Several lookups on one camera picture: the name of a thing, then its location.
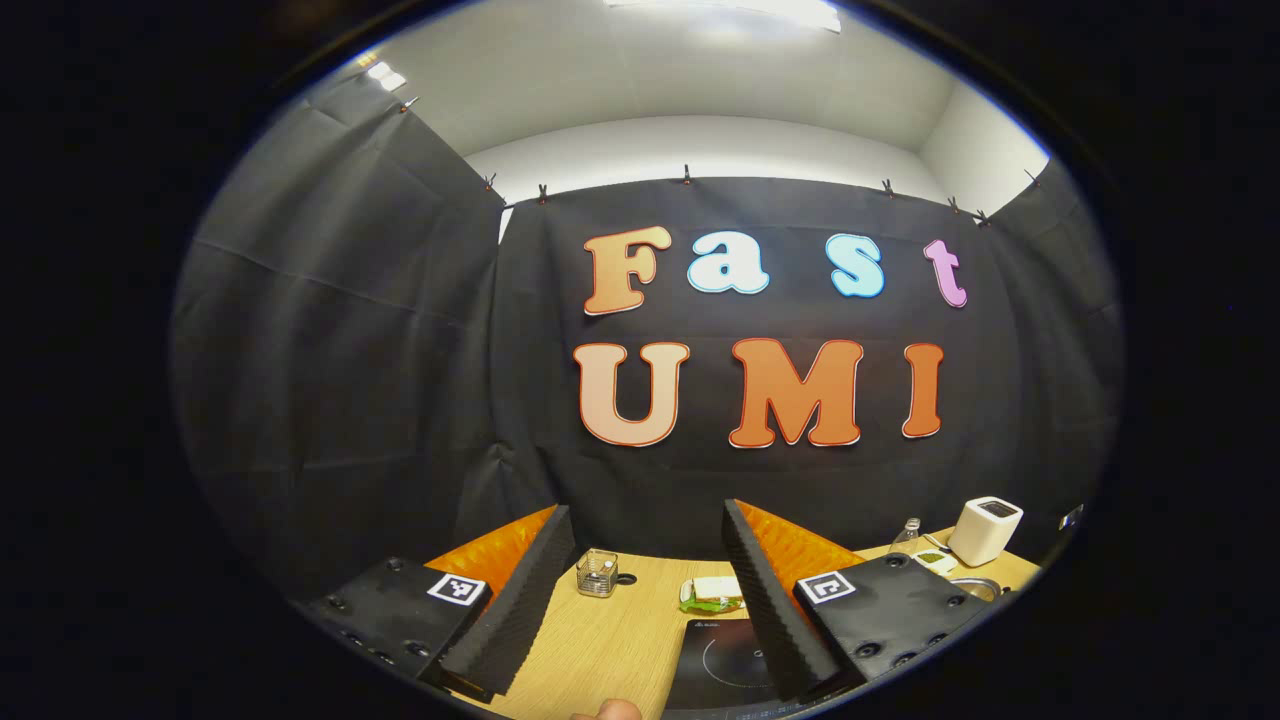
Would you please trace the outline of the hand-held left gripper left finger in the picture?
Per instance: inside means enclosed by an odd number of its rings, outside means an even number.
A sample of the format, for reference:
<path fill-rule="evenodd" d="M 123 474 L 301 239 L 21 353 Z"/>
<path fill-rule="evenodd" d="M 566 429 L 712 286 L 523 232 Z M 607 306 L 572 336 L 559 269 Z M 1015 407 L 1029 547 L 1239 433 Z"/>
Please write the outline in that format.
<path fill-rule="evenodd" d="M 552 505 L 428 562 L 383 559 L 297 607 L 398 676 L 488 703 L 509 692 L 575 551 L 570 507 Z"/>

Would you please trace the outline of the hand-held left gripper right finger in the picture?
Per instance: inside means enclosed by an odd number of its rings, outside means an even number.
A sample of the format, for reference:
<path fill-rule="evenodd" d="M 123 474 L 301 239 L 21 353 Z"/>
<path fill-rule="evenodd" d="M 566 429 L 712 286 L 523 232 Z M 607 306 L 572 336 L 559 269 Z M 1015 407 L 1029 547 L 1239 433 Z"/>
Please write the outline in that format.
<path fill-rule="evenodd" d="M 988 600 L 915 559 L 864 559 L 736 498 L 724 501 L 722 541 L 786 700 L 891 676 L 991 614 Z"/>

